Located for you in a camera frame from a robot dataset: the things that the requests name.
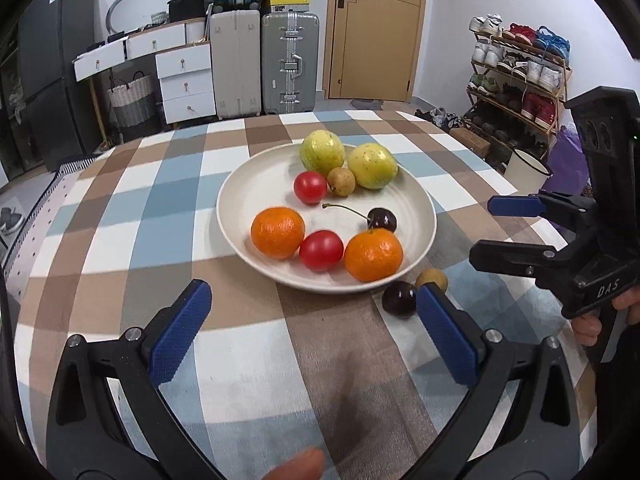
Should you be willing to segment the person's left hand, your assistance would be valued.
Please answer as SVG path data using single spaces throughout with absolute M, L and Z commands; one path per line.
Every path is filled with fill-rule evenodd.
M 306 448 L 265 475 L 264 480 L 320 480 L 324 454 L 320 448 Z

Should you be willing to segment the person's right hand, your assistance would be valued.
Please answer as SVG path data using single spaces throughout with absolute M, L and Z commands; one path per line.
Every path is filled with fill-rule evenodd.
M 640 322 L 640 286 L 634 286 L 612 300 L 612 306 L 616 311 L 626 313 L 628 325 L 636 325 Z M 576 340 L 586 347 L 594 346 L 600 333 L 602 323 L 591 314 L 585 314 L 570 321 Z

